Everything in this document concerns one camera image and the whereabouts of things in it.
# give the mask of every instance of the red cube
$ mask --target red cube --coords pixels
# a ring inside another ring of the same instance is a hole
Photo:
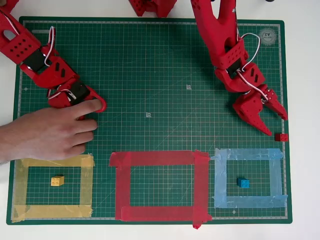
[[[275,140],[277,142],[288,142],[289,141],[289,135],[287,133],[276,133],[275,134]]]

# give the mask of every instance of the blue cube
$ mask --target blue cube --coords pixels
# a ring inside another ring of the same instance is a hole
[[[239,177],[236,182],[240,188],[243,188],[243,189],[250,188],[250,181],[246,178]]]

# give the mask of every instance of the yellow cube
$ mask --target yellow cube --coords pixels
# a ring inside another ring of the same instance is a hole
[[[59,187],[65,183],[65,177],[64,176],[54,176],[51,178],[51,186],[53,187]]]

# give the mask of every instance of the mat border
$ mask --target mat border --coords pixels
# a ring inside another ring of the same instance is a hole
[[[80,21],[80,22],[160,22],[160,23],[195,23],[193,18],[137,18],[137,17],[45,17],[45,16],[21,16],[19,22],[24,21]],[[285,48],[285,23],[282,20],[239,20],[239,24],[268,24],[268,25],[279,25],[281,34],[281,63],[282,63],[282,86],[283,86],[283,106],[288,111],[288,93],[287,93],[287,70],[286,70],[286,48]],[[15,77],[15,91],[14,91],[14,107],[13,107],[13,119],[18,118],[18,109],[20,102],[19,99],[19,86],[20,86],[20,68],[16,67],[16,77]],[[282,126],[284,127],[284,132],[289,132],[289,122],[282,120]],[[286,178],[286,194],[287,198],[287,219],[273,219],[272,217],[251,217],[250,219],[238,219],[229,217],[228,219],[215,217],[215,221],[208,222],[206,224],[290,224],[293,221],[292,216],[292,196],[291,196],[291,178],[290,178],[290,148],[289,143],[283,143],[283,151],[285,156],[285,174]],[[10,163],[10,175],[9,175],[9,187],[8,187],[8,205],[7,205],[7,216],[6,223],[8,225],[48,225],[48,224],[108,224],[108,225],[119,225],[119,224],[131,224],[140,225],[141,222],[121,222],[114,220],[114,218],[94,218],[94,220],[87,219],[72,219],[72,220],[25,220],[17,223],[12,223],[12,199],[13,199],[13,187],[14,187],[14,173],[15,173],[15,162]],[[146,225],[154,224],[190,224],[191,222],[144,222]]]

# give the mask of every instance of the small cube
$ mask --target small cube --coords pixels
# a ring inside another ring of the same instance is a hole
[[[248,189],[250,187],[250,181],[246,178],[239,177],[236,182],[240,188]]]
[[[276,133],[274,138],[277,142],[288,142],[289,135],[287,133]]]
[[[51,186],[52,187],[59,187],[65,183],[64,176],[54,176],[51,178]]]

